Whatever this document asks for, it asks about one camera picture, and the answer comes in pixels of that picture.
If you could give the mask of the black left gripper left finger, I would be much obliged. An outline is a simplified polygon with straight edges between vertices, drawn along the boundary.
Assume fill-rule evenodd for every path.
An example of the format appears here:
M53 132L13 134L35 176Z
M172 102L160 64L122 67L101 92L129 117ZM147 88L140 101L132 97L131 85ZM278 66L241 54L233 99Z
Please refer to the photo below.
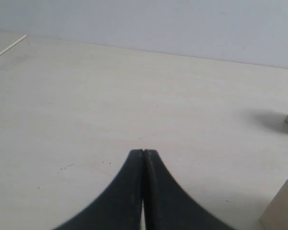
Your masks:
M58 230L139 230L142 215L144 151L131 150L108 187Z

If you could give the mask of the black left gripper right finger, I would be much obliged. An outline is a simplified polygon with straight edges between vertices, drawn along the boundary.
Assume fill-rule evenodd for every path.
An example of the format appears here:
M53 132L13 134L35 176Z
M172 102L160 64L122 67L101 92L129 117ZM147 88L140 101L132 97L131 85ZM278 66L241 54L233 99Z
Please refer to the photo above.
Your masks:
M156 150L144 151L144 218L147 230L231 230L175 181Z

